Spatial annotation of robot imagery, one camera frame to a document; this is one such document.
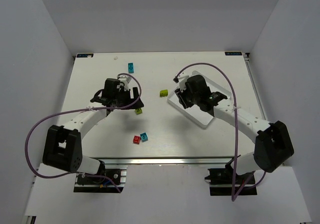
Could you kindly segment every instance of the white wall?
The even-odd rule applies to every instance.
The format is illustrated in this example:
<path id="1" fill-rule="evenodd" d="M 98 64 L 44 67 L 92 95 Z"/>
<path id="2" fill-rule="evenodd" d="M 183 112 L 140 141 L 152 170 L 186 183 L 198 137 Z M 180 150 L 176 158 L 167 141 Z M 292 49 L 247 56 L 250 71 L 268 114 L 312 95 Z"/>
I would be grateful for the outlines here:
<path id="1" fill-rule="evenodd" d="M 73 60 L 42 0 L 0 0 L 0 17 L 0 218 L 19 224 L 33 181 L 24 141 L 36 121 L 59 111 Z M 49 124 L 30 144 L 36 166 Z"/>
<path id="2" fill-rule="evenodd" d="M 251 51 L 278 0 L 43 0 L 77 52 Z"/>
<path id="3" fill-rule="evenodd" d="M 289 163 L 320 223 L 320 0 L 279 0 L 251 64 L 268 118 L 288 126 L 295 149 Z"/>

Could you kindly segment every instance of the cyan block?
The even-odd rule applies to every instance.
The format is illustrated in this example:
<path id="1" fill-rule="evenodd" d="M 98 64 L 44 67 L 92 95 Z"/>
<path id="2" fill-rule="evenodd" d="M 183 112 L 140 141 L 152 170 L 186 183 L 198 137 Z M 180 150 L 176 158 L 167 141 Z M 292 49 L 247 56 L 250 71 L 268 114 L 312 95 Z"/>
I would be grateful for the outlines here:
<path id="1" fill-rule="evenodd" d="M 134 64 L 133 63 L 128 63 L 128 71 L 129 73 L 134 73 Z"/>
<path id="2" fill-rule="evenodd" d="M 141 140 L 142 140 L 143 142 L 148 141 L 148 136 L 147 136 L 146 133 L 141 133 L 141 134 L 140 134 L 140 137 L 141 137 Z"/>

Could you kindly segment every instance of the lime green block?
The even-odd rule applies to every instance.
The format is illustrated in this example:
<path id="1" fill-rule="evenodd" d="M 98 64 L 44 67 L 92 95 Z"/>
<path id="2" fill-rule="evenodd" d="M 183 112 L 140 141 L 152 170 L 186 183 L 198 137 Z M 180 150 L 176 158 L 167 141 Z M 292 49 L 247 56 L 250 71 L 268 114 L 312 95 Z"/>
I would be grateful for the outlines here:
<path id="1" fill-rule="evenodd" d="M 141 113 L 142 113 L 142 109 L 140 109 L 140 108 L 136 109 L 136 110 L 135 110 L 135 113 L 136 113 L 136 114 L 141 114 Z"/>
<path id="2" fill-rule="evenodd" d="M 160 97 L 167 97 L 167 96 L 168 96 L 168 90 L 167 89 L 160 91 Z"/>

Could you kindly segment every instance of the cable tie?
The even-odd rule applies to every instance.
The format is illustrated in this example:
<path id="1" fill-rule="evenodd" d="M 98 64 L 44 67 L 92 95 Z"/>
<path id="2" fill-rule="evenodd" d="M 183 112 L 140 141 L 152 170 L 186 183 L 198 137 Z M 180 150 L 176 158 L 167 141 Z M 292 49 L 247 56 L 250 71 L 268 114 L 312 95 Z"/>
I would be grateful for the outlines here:
<path id="1" fill-rule="evenodd" d="M 240 108 L 241 108 L 241 106 L 236 107 L 236 106 L 233 105 L 232 111 L 234 112 L 235 109 L 240 109 Z"/>

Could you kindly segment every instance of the toy block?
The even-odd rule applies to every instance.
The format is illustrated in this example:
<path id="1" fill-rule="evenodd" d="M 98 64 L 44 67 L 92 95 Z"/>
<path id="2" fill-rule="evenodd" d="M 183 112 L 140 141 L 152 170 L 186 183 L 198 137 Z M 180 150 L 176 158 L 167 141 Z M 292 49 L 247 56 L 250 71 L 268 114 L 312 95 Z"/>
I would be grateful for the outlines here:
<path id="1" fill-rule="evenodd" d="M 167 89 L 160 91 L 160 97 L 167 97 L 167 96 L 168 96 L 168 90 Z"/>
<path id="2" fill-rule="evenodd" d="M 140 137 L 141 137 L 141 140 L 142 140 L 143 142 L 148 141 L 148 136 L 147 136 L 146 133 L 141 133 L 141 134 L 140 134 Z"/>
<path id="3" fill-rule="evenodd" d="M 136 110 L 135 110 L 135 113 L 136 113 L 136 114 L 141 114 L 141 113 L 142 113 L 142 109 L 140 109 L 140 108 L 136 109 Z"/>
<path id="4" fill-rule="evenodd" d="M 129 73 L 134 73 L 134 64 L 133 63 L 128 63 L 128 71 L 129 71 Z"/>
<path id="5" fill-rule="evenodd" d="M 141 140 L 141 137 L 135 136 L 135 137 L 133 138 L 133 143 L 139 144 L 139 143 L 140 143 L 140 140 Z"/>

